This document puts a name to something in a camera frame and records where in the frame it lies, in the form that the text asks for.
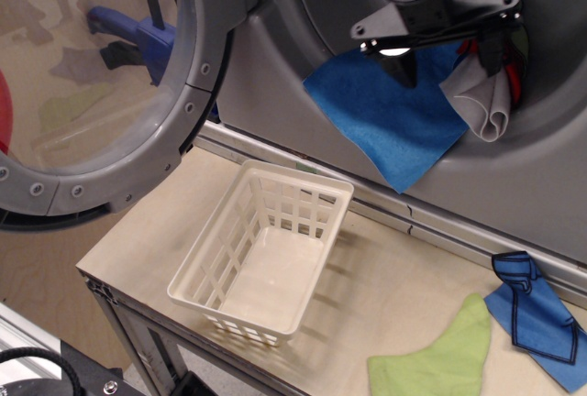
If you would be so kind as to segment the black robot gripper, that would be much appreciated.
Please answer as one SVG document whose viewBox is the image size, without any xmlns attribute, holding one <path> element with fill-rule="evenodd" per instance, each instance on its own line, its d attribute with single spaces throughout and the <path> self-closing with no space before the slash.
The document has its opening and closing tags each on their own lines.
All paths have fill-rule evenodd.
<svg viewBox="0 0 587 396">
<path fill-rule="evenodd" d="M 376 60 L 403 87 L 417 85 L 415 53 L 465 39 L 477 39 L 488 77 L 504 65 L 510 28 L 520 24 L 521 0 L 392 0 L 355 23 L 353 39 L 378 49 Z"/>
</svg>

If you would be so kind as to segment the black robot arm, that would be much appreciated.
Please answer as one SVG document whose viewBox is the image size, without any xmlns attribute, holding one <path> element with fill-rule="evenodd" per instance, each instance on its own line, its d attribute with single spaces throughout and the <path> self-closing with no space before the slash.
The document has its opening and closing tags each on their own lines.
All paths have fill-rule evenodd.
<svg viewBox="0 0 587 396">
<path fill-rule="evenodd" d="M 389 0 L 356 23 L 361 53 L 406 88 L 417 84 L 415 51 L 475 40 L 488 76 L 502 68 L 504 40 L 519 28 L 521 0 Z"/>
</svg>

